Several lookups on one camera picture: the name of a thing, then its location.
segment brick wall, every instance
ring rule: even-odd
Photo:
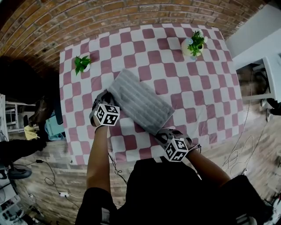
[[[23,58],[40,72],[58,68],[59,52],[70,44],[152,23],[210,25],[228,38],[264,5],[263,0],[4,0],[0,56]]]

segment white pot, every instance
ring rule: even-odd
[[[181,43],[181,50],[183,52],[184,55],[187,55],[187,56],[193,56],[192,52],[188,49],[188,43],[186,40],[184,40],[182,43]],[[202,45],[202,49],[200,49],[200,52],[197,53],[196,56],[200,56],[203,52],[203,48],[204,48],[204,45]]]
[[[83,72],[87,72],[89,69],[90,69],[90,64],[88,64],[88,65],[86,66],[86,68],[83,70]]]

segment checkered tablecloth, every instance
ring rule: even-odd
[[[202,29],[208,42],[193,61],[180,43]],[[75,75],[75,56],[90,55],[90,70]],[[202,146],[243,131],[240,86],[230,52],[217,28],[157,24],[124,28],[85,39],[60,54],[60,93],[68,151],[74,164],[87,164],[94,141],[89,114],[96,96],[122,68],[131,70],[175,113],[165,127],[187,133]],[[108,134],[117,162],[164,155],[155,139],[121,112]]]

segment forearm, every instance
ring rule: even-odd
[[[221,187],[230,180],[230,177],[220,167],[201,155],[197,150],[188,153],[187,158],[202,180],[217,187]]]
[[[87,189],[98,187],[110,193],[107,130],[104,126],[96,131],[88,162]]]

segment wooden floor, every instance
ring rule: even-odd
[[[249,90],[249,83],[243,84],[243,88]],[[249,102],[244,102],[244,119],[247,117],[248,106]],[[235,148],[237,151],[231,155],[229,163],[223,166],[235,147],[239,135],[227,139],[223,143],[204,148],[202,154],[221,166],[231,177],[241,173],[247,166],[247,176],[250,182],[262,198],[269,200],[273,196],[274,190],[281,190],[278,175],[281,175],[281,171],[278,171],[277,167],[280,161],[277,151],[281,151],[281,116],[274,116],[267,123],[265,112],[260,112],[259,106],[259,101],[251,102],[245,131]],[[255,151],[247,161],[253,149]],[[86,166],[70,165],[65,141],[50,142],[42,152],[20,159],[18,162],[28,164],[36,159],[47,161],[53,168],[56,185],[60,192],[83,197],[86,190]],[[123,163],[118,164],[117,168],[123,171],[122,175],[127,180],[133,166],[134,163]],[[45,177],[53,180],[50,168],[45,163],[33,164],[31,168],[33,171],[31,177],[16,182],[24,206],[33,205],[36,198],[36,207],[52,224],[56,224],[56,221],[59,221],[59,224],[73,224],[78,208],[67,199],[60,197],[54,186],[48,186],[45,183]],[[126,185],[120,177],[114,174],[113,168],[111,168],[110,178],[113,201],[116,205],[121,206],[125,203]],[[27,193],[33,194],[35,198],[29,198]],[[68,199],[78,206],[82,202],[82,199],[72,196]]]

